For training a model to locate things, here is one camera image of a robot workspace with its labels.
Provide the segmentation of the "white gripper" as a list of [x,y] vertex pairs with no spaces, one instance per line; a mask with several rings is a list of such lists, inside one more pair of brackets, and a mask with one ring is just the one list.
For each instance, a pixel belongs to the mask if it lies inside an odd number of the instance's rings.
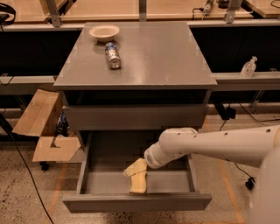
[[165,152],[160,143],[156,142],[144,152],[144,159],[139,158],[133,164],[128,166],[123,173],[126,177],[130,177],[146,171],[147,165],[152,169],[158,169],[174,159],[175,156],[172,153]]

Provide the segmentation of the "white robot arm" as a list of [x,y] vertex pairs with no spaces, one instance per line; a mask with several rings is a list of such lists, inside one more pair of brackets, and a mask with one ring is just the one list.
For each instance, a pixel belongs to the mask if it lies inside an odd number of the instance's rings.
[[248,224],[280,224],[280,126],[199,133],[167,129],[124,170],[131,193],[145,193],[146,173],[189,154],[200,154],[259,169]]

